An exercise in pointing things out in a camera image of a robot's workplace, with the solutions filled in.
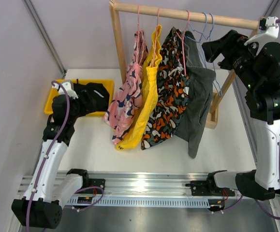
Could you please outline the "black shorts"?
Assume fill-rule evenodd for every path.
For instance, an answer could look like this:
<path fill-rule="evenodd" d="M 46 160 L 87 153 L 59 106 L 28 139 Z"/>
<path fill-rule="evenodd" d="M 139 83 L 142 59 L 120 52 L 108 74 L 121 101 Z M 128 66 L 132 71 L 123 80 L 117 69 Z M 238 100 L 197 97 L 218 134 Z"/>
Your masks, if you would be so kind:
<path fill-rule="evenodd" d="M 101 83 L 89 82 L 86 85 L 80 84 L 78 81 L 74 83 L 74 90 L 80 94 L 82 90 L 87 90 L 95 102 L 95 112 L 105 112 L 109 104 L 109 92 Z"/>

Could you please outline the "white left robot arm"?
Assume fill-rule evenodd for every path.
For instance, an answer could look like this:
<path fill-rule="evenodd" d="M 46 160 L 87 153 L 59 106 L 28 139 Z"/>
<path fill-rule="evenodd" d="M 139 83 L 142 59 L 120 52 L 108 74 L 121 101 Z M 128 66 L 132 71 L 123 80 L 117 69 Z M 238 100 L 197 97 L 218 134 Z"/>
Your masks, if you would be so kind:
<path fill-rule="evenodd" d="M 53 98 L 52 110 L 43 132 L 37 169 L 22 199 L 15 199 L 11 206 L 27 231 L 32 227 L 55 229 L 66 202 L 76 192 L 85 193 L 90 187 L 88 172 L 83 169 L 71 169 L 57 189 L 54 189 L 54 181 L 74 134 L 76 120 L 95 112 L 96 101 L 86 90 L 80 91 L 77 98 L 59 94 Z"/>

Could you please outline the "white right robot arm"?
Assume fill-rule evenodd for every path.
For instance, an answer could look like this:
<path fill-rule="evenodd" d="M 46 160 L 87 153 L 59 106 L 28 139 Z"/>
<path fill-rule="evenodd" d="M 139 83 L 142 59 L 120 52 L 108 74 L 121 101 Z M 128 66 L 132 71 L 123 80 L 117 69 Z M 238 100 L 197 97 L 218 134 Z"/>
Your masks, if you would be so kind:
<path fill-rule="evenodd" d="M 256 200 L 273 199 L 280 194 L 280 43 L 249 42 L 235 30 L 218 40 L 202 44 L 205 59 L 233 70 L 247 92 L 246 104 L 256 130 L 256 168 L 249 172 L 210 173 L 206 190 L 217 195 L 223 188 L 238 190 Z"/>

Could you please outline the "blue hanger with grey shorts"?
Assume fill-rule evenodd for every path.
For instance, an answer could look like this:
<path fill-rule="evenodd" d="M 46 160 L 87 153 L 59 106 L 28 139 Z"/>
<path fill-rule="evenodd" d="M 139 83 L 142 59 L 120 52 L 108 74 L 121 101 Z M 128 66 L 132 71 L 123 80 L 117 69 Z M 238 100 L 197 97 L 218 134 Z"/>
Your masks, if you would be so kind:
<path fill-rule="evenodd" d="M 207 26 L 207 14 L 204 13 L 204 12 L 202 12 L 202 14 L 205 16 L 205 19 L 206 19 L 206 22 L 205 22 L 205 25 L 204 25 L 202 31 L 195 30 L 195 29 L 192 27 L 191 24 L 188 24 L 188 26 L 192 29 L 192 32 L 197 32 L 198 34 L 200 34 L 200 38 L 199 38 L 198 40 L 196 40 L 196 39 L 193 39 L 193 38 L 190 37 L 190 36 L 185 36 L 185 37 L 186 37 L 187 39 L 189 39 L 189 40 L 191 40 L 191 41 L 193 41 L 193 42 L 195 42 L 196 44 L 199 45 L 199 50 L 198 50 L 199 57 L 200 57 L 200 59 L 201 59 L 201 61 L 202 61 L 203 66 L 204 66 L 205 68 L 207 68 L 207 64 L 206 64 L 206 60 L 205 60 L 205 55 L 204 55 L 204 51 L 203 51 L 203 49 L 202 49 L 202 47 L 201 47 L 201 45 L 202 45 L 202 40 L 203 40 L 203 39 L 205 39 L 205 40 L 207 39 L 207 38 L 205 37 L 205 30 L 206 30 L 206 26 Z"/>

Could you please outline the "pink patterned shorts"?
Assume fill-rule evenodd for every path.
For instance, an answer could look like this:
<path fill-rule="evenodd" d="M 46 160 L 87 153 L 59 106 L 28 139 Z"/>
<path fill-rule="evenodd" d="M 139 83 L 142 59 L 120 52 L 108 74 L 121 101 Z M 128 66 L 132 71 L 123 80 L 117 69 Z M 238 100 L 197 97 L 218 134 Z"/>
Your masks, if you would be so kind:
<path fill-rule="evenodd" d="M 147 57 L 147 45 L 142 31 L 142 50 L 140 66 L 136 63 L 137 32 L 134 34 L 133 57 L 127 66 L 124 84 L 118 88 L 110 106 L 103 117 L 105 123 L 113 129 L 112 142 L 118 144 L 129 132 L 135 117 L 135 111 L 142 106 L 143 64 Z"/>

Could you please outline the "grey shorts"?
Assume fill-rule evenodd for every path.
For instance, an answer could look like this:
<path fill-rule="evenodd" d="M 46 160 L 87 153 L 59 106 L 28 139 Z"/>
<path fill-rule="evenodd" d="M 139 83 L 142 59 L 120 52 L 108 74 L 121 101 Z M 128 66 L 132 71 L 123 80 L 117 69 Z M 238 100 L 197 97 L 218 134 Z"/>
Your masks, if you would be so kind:
<path fill-rule="evenodd" d="M 185 36 L 195 39 L 191 31 L 185 32 Z M 194 159 L 197 156 L 213 100 L 213 81 L 216 73 L 203 66 L 195 42 L 185 37 L 184 45 L 187 52 L 187 75 L 190 79 L 189 98 L 187 108 L 183 113 L 175 135 L 188 142 L 188 155 Z"/>

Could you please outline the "yellow shorts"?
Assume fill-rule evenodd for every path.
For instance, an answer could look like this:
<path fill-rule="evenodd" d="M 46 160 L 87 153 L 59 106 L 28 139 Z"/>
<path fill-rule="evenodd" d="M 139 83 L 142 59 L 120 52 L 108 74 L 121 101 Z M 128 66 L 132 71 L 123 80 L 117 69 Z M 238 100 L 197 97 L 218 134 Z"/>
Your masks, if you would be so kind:
<path fill-rule="evenodd" d="M 143 74 L 142 74 L 142 106 L 135 111 L 135 119 L 133 124 L 124 137 L 124 139 L 116 145 L 116 150 L 128 150 L 134 149 L 141 142 L 144 136 L 148 119 L 153 109 L 155 108 L 158 101 L 157 93 L 157 71 L 159 64 L 162 60 L 160 35 L 162 32 L 162 25 L 159 25 L 159 33 L 157 38 L 157 50 L 155 66 L 152 67 L 153 60 L 153 46 L 155 40 L 155 32 L 153 32 L 152 47 L 148 56 L 146 57 L 143 64 Z"/>

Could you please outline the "orange camouflage shorts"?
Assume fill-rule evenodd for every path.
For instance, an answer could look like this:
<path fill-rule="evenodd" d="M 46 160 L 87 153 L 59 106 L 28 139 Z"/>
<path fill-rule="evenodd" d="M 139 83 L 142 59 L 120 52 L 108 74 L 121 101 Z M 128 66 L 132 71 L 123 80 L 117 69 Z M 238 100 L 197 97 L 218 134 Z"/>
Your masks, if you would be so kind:
<path fill-rule="evenodd" d="M 173 27 L 162 44 L 157 72 L 158 101 L 142 137 L 142 150 L 173 137 L 187 108 L 190 78 L 182 36 L 183 32 Z"/>

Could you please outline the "pink hanger leftmost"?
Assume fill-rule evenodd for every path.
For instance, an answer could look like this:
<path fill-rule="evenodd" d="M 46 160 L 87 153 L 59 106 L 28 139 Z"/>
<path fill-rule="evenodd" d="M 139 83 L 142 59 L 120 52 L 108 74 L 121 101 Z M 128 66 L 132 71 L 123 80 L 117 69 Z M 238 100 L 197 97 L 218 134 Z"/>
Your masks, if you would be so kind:
<path fill-rule="evenodd" d="M 136 42 L 136 47 L 137 47 L 137 51 L 136 51 L 136 63 L 138 66 L 140 66 L 141 63 L 141 50 L 142 50 L 142 31 L 140 29 L 140 8 L 141 5 L 138 5 L 138 12 L 137 12 L 137 42 Z"/>

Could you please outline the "wooden clothes rack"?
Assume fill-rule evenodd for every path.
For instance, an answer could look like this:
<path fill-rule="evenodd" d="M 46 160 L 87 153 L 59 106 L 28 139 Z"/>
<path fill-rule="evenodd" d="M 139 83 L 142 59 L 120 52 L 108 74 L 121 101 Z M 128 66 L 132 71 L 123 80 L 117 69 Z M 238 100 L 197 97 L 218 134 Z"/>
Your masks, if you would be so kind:
<path fill-rule="evenodd" d="M 219 25 L 219 26 L 227 26 L 239 29 L 250 29 L 252 30 L 251 36 L 256 35 L 257 30 L 259 28 L 259 20 L 247 20 L 235 17 L 227 17 L 227 16 L 214 16 L 213 19 L 205 19 L 205 15 L 203 13 L 196 12 L 187 12 L 182 10 L 174 10 L 167 8 L 157 8 L 152 6 L 138 6 L 136 4 L 131 3 L 121 3 L 117 0 L 111 0 L 109 2 L 109 11 L 112 20 L 112 27 L 114 32 L 119 68 L 121 73 L 122 82 L 126 79 L 126 59 L 125 59 L 125 50 L 124 43 L 122 37 L 122 30 L 120 24 L 120 12 L 133 13 L 133 14 L 142 14 L 149 16 L 159 16 L 165 18 L 172 19 L 180 19 L 180 20 L 189 20 L 192 22 L 200 22 L 205 23 L 208 22 L 210 24 Z"/>

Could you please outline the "aluminium corner post right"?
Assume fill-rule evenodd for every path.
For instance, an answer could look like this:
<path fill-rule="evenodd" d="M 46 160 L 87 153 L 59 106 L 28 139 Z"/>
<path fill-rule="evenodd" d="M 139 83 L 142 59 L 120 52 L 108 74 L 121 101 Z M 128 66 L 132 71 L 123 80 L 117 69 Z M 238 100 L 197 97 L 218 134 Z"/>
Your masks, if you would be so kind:
<path fill-rule="evenodd" d="M 266 7 L 263 15 L 260 16 L 260 19 L 268 16 L 274 16 L 275 11 L 278 8 L 279 4 L 280 4 L 280 0 L 271 0 L 269 5 Z"/>

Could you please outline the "aluminium corner post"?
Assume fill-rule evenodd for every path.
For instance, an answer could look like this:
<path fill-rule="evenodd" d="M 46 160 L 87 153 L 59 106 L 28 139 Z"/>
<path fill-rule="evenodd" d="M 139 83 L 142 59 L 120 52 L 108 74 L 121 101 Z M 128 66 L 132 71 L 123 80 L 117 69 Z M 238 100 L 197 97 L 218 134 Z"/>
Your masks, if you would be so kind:
<path fill-rule="evenodd" d="M 280 4 L 280 0 L 271 0 L 269 5 L 266 7 L 263 15 L 260 16 L 260 19 L 268 16 L 274 16 L 275 11 L 278 8 L 279 4 Z"/>
<path fill-rule="evenodd" d="M 45 46 L 47 47 L 51 57 L 53 58 L 59 72 L 61 73 L 61 77 L 62 79 L 65 78 L 65 74 L 67 72 L 67 70 L 65 69 L 55 47 L 54 44 L 52 42 L 52 40 L 49 37 L 49 34 L 33 4 L 33 2 L 31 0 L 22 0 L 23 4 L 25 5 L 29 15 L 32 18 L 33 23 L 35 24 Z"/>

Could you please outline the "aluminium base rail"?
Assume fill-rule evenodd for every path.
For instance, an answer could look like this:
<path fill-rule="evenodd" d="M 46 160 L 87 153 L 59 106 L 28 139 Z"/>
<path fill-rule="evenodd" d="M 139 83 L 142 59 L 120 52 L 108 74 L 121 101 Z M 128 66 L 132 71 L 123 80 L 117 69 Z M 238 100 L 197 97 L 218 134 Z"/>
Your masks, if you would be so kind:
<path fill-rule="evenodd" d="M 59 172 L 54 181 L 57 189 L 66 178 L 67 172 Z M 187 207 L 207 208 L 223 212 L 234 207 L 244 199 L 244 196 L 235 191 L 234 196 L 213 197 L 193 196 L 190 187 L 186 185 L 193 180 L 206 180 L 206 173 L 191 174 L 159 174 L 159 173 L 102 173 L 88 172 L 90 180 L 94 180 L 102 188 L 93 196 L 85 193 L 83 188 L 77 191 L 66 202 L 63 208 L 75 211 L 84 211 L 93 206 L 131 206 L 131 207 Z M 19 188 L 19 198 L 30 185 L 32 176 L 25 176 Z"/>

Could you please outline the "aluminium corner post left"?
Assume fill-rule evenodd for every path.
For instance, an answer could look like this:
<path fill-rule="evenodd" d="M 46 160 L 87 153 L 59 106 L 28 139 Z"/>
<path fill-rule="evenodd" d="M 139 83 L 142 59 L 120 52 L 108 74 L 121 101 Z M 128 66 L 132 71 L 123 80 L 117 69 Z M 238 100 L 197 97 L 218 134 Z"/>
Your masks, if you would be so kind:
<path fill-rule="evenodd" d="M 65 74 L 67 72 L 67 70 L 65 69 L 55 47 L 54 44 L 52 42 L 52 40 L 49 37 L 49 34 L 33 4 L 33 2 L 31 0 L 22 0 L 23 4 L 25 5 L 29 15 L 32 18 L 33 23 L 35 24 L 45 46 L 47 47 L 51 57 L 53 58 L 59 72 L 61 73 L 61 77 L 62 79 L 65 78 Z"/>

